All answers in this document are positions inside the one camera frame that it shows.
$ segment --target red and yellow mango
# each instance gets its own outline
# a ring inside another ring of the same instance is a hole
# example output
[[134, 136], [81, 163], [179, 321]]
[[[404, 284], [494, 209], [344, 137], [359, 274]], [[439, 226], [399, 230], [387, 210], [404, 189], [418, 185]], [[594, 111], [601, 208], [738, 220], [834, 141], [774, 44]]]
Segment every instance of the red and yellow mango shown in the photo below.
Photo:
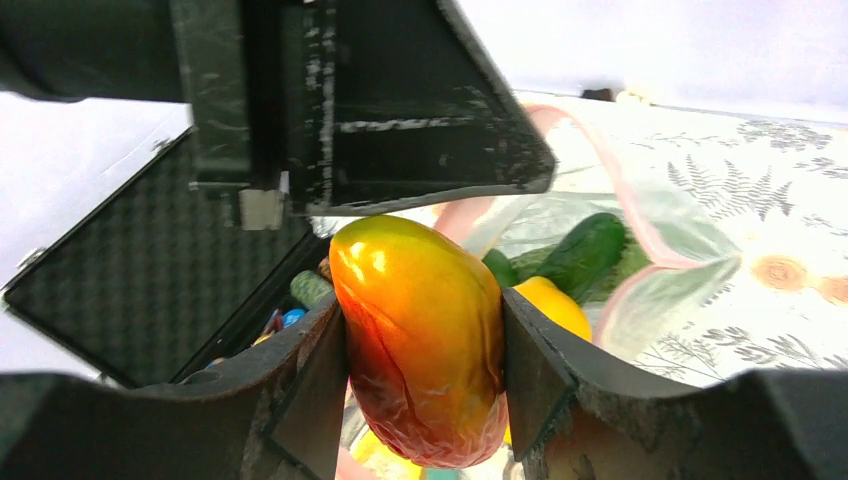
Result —
[[507, 407], [500, 288], [488, 268], [438, 232], [392, 216], [342, 228], [329, 262], [350, 384], [375, 435], [422, 467], [491, 457]]

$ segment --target black cylinder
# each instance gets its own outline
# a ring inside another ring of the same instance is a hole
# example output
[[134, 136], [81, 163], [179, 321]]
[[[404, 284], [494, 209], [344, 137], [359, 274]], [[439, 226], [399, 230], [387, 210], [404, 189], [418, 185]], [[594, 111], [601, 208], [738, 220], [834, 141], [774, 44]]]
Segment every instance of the black cylinder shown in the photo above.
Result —
[[182, 102], [168, 0], [0, 0], [0, 89]]

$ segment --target black case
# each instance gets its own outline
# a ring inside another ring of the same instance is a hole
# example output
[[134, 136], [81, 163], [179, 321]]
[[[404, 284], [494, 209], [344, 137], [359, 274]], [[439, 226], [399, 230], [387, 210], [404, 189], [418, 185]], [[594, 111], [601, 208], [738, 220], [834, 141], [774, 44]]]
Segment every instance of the black case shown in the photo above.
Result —
[[288, 210], [281, 230], [226, 227], [193, 175], [183, 137], [10, 282], [12, 313], [126, 387], [250, 345], [328, 241]]

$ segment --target plastic bag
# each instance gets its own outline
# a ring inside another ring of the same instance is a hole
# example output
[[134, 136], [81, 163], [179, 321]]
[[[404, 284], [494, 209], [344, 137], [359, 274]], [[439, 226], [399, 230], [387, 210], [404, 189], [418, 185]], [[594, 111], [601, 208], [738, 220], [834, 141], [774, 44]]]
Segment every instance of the plastic bag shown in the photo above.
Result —
[[614, 212], [650, 265], [587, 306], [597, 345], [696, 385], [756, 366], [848, 368], [833, 334], [848, 319], [848, 210], [835, 201], [848, 134], [518, 96], [557, 154], [555, 183], [545, 195], [456, 202], [439, 219], [451, 238], [513, 257]]

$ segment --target blue ball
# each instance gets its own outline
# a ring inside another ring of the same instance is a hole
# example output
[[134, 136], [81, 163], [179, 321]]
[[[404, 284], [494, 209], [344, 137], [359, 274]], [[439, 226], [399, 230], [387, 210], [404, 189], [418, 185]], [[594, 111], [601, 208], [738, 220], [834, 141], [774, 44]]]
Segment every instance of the blue ball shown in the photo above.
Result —
[[283, 328], [288, 328], [297, 323], [298, 320], [306, 315], [306, 311], [301, 308], [289, 310], [283, 315]]

